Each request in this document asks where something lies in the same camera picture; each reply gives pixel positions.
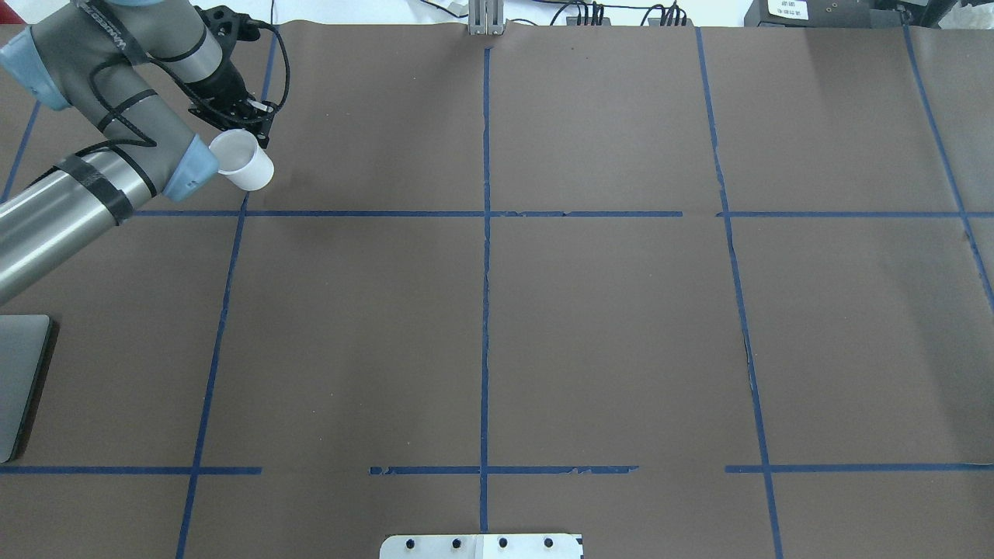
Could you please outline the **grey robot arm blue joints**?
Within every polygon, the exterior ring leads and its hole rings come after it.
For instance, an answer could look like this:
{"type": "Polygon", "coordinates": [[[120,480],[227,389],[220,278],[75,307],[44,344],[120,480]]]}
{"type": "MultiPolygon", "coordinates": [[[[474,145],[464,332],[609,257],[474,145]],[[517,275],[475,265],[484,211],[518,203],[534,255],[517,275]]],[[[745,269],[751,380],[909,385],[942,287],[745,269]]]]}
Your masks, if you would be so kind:
{"type": "Polygon", "coordinates": [[[71,1],[15,35],[2,67],[42,105],[74,107],[104,136],[2,205],[2,301],[158,195],[188,198],[219,171],[206,142],[136,71],[178,63],[209,78],[221,50],[188,1],[71,1]]]}

